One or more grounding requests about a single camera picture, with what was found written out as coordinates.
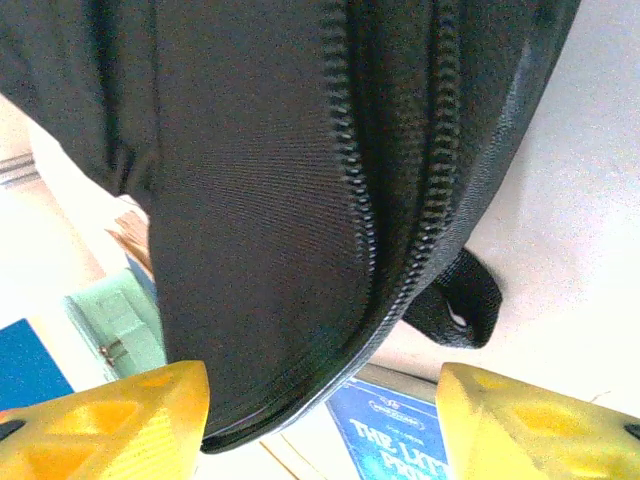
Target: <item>black strap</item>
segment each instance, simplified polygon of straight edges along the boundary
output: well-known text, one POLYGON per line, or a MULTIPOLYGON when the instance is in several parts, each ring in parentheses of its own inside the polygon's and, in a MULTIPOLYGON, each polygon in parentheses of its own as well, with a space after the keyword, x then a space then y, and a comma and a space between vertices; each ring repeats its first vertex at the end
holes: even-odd
POLYGON ((489 271, 463 249, 414 299, 404 321, 440 345, 481 348, 491 338, 501 303, 489 271))

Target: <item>white surface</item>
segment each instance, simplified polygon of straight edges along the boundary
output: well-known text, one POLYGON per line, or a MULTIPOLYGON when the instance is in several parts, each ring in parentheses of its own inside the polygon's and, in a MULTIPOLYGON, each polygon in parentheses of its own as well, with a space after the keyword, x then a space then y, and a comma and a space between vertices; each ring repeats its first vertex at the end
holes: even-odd
POLYGON ((0 95, 0 160, 31 151, 26 120, 24 113, 0 95))
POLYGON ((400 324, 374 362, 461 361, 640 417, 640 9, 583 0, 533 123, 469 247, 505 301, 480 351, 400 324))
POLYGON ((129 206, 89 180, 39 125, 29 120, 28 126, 38 172, 105 274, 127 268, 124 251, 105 228, 129 206))

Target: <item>zipper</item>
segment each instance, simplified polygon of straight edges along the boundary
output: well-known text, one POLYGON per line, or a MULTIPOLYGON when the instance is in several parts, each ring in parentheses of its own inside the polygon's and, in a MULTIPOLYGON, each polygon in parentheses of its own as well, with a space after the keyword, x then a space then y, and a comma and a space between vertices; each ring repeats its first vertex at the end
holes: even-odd
MULTIPOLYGON (((358 152, 355 120, 352 111, 349 70, 349 36, 347 2, 325 3, 326 19, 321 23, 325 54, 326 88, 330 98, 331 118, 336 137, 336 154, 346 172, 353 198, 354 217, 362 249, 369 255, 369 266, 375 267, 375 230, 371 200, 366 193, 366 179, 358 152)), ((431 132, 426 138, 423 158, 424 181, 414 239, 403 278, 395 288, 395 300, 376 331, 342 371, 317 392, 297 414, 281 425, 293 423, 305 411, 333 394, 342 382, 364 366, 388 331, 409 306, 430 254, 437 240, 451 222, 452 200, 458 176, 460 145, 460 39, 458 0, 436 0, 430 32, 430 71, 428 75, 432 102, 429 111, 431 132)))
POLYGON ((351 101, 347 15, 344 2, 327 2, 321 22, 325 89, 329 98, 336 160, 344 171, 352 199, 351 210, 356 229, 358 260, 365 259, 370 275, 375 270, 375 227, 371 198, 356 140, 351 101))
POLYGON ((406 278, 388 314, 391 318, 398 318, 408 307, 436 242, 451 223, 460 147, 458 18, 457 0, 434 2, 429 75, 432 133, 425 158, 422 211, 410 249, 406 278))

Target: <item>blue cover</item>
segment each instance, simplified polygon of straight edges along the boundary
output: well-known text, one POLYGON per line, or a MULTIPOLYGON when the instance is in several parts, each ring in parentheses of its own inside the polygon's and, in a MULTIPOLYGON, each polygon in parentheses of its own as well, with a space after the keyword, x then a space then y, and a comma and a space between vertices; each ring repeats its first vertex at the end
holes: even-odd
POLYGON ((362 480, 447 480, 436 407, 352 379, 328 401, 362 480))
POLYGON ((0 411, 73 393, 26 320, 0 330, 0 411))

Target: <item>black backpack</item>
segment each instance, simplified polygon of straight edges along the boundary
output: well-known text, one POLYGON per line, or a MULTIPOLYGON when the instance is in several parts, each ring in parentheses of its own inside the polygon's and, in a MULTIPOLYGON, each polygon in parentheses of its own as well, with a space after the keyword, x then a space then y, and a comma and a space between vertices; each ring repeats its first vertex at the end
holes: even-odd
POLYGON ((218 452, 401 318, 488 341, 500 292, 463 246, 577 6, 1 0, 0 91, 149 213, 167 355, 206 362, 218 452))

